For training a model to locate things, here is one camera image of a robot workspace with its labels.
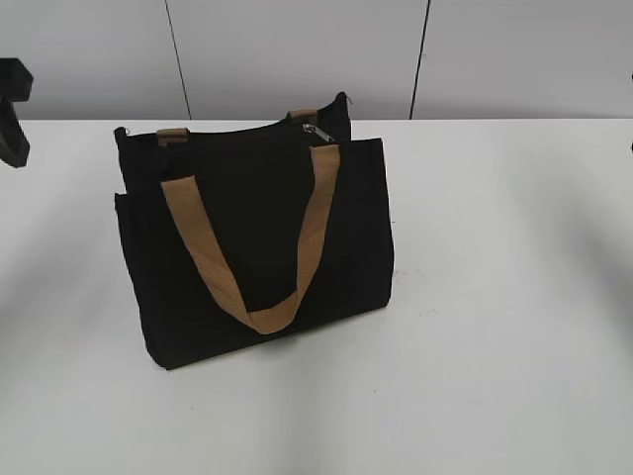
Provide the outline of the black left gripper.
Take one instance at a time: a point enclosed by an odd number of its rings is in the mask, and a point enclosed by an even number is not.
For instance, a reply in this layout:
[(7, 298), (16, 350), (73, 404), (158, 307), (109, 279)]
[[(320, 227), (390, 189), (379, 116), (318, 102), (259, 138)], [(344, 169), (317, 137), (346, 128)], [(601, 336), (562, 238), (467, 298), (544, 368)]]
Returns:
[(33, 75), (16, 57), (2, 58), (1, 66), (1, 160), (14, 168), (27, 164), (30, 144), (19, 123), (14, 104), (30, 99)]

